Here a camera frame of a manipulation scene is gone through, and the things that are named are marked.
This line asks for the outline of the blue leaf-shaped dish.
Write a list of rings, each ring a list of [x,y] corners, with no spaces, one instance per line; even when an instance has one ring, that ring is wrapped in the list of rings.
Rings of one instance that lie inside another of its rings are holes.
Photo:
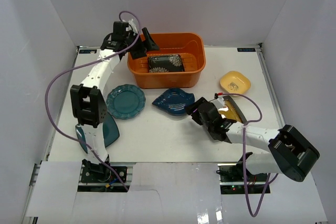
[[[169,88],[159,95],[152,105],[173,116],[186,114],[185,107],[195,102],[193,93],[188,93],[180,88]]]

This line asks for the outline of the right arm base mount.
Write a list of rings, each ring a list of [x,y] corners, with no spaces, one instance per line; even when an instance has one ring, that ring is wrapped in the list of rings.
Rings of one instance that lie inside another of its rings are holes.
[[[219,176],[222,195],[243,195],[244,178],[241,167],[220,165],[216,171]],[[247,173],[247,191],[249,194],[261,194],[266,183],[267,174],[252,175]]]

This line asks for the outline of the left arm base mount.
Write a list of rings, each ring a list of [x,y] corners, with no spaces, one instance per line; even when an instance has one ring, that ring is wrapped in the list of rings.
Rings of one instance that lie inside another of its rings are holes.
[[[82,165],[77,191],[87,193],[127,193],[132,173],[127,166],[113,166],[115,173],[107,169],[105,174],[89,170]]]

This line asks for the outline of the black amber square plate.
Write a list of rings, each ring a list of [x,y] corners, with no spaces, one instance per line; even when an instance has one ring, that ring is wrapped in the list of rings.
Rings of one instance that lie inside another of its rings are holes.
[[[225,106],[217,110],[223,118],[236,120],[236,123],[229,128],[227,136],[231,141],[230,143],[239,143],[243,137],[243,126],[247,120],[232,98],[227,95],[223,98],[225,99]]]

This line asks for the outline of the black floral square plate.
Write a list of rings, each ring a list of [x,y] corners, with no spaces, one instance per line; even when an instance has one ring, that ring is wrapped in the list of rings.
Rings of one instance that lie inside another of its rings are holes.
[[[148,66],[150,73],[185,71],[182,57],[179,54],[150,56]]]

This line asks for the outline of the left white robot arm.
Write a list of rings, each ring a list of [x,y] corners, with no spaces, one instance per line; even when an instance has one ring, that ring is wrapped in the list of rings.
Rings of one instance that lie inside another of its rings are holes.
[[[98,63],[81,84],[74,84],[70,88],[72,112],[83,131],[78,140],[87,147],[87,157],[82,163],[98,181],[104,182],[112,174],[104,140],[98,135],[103,131],[108,114],[102,91],[127,52],[133,59],[139,59],[145,57],[147,52],[158,49],[147,28],[138,30],[133,20],[116,21],[112,33],[107,34],[102,42]]]

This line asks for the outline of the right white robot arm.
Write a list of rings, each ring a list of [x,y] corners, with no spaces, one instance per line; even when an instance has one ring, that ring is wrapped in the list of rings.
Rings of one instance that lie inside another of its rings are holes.
[[[284,174],[302,182],[320,158],[319,151],[292,125],[264,129],[223,118],[214,102],[205,98],[188,105],[185,111],[212,139],[263,150],[263,153],[244,151],[233,168],[245,182],[257,174]]]

